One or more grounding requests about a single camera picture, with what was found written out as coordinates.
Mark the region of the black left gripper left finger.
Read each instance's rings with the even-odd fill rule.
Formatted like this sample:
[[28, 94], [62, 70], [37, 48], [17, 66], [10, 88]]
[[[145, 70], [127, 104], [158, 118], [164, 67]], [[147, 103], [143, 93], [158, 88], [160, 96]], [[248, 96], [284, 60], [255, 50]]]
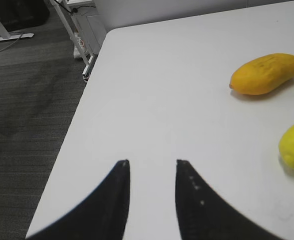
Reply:
[[99, 186], [28, 240], [121, 240], [130, 205], [130, 163], [119, 160]]

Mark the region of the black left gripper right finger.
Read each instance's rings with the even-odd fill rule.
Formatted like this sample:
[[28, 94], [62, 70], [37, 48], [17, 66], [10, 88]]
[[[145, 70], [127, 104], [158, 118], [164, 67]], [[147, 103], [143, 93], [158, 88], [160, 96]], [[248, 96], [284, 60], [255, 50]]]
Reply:
[[183, 240], [276, 240], [222, 199], [187, 160], [177, 160], [176, 214]]

